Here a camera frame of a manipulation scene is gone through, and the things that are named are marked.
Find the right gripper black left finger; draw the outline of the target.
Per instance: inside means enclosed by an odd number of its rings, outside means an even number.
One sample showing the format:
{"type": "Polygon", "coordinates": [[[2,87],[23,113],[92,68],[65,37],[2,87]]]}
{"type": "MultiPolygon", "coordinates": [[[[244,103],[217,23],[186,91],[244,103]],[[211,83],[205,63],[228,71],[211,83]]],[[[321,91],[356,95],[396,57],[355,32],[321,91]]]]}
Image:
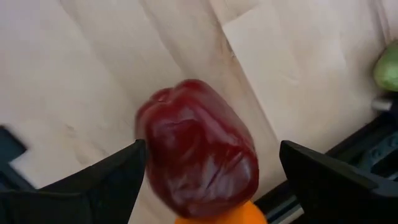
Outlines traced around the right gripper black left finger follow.
{"type": "Polygon", "coordinates": [[[146,144],[113,155],[39,190],[1,192],[1,223],[127,223],[144,179],[146,144]]]}

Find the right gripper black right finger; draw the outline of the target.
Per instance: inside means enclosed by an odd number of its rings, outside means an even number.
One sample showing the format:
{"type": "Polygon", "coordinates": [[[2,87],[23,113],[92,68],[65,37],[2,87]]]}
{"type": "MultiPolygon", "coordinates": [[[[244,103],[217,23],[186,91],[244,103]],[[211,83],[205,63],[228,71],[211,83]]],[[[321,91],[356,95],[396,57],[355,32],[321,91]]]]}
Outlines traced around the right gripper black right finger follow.
{"type": "Polygon", "coordinates": [[[397,182],[292,141],[281,142],[279,158],[310,221],[397,223],[397,182]]]}

